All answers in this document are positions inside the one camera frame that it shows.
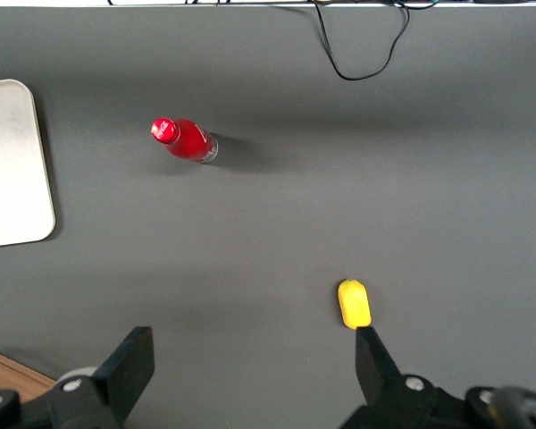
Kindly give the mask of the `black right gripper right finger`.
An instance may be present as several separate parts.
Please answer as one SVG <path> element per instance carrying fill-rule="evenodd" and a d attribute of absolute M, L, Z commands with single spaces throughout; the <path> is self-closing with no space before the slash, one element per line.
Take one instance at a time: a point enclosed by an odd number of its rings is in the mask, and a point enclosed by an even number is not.
<path fill-rule="evenodd" d="M 356 377 L 365 404 L 344 428 L 468 428 L 465 402 L 417 374 L 403 374 L 372 327 L 356 330 Z"/>

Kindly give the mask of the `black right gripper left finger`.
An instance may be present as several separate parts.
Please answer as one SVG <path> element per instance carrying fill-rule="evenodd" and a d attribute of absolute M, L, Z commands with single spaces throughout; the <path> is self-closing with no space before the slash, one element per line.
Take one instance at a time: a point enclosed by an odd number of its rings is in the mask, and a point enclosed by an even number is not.
<path fill-rule="evenodd" d="M 53 428 L 123 428 L 155 372 L 153 330 L 138 326 L 98 367 L 72 370 L 48 393 Z"/>

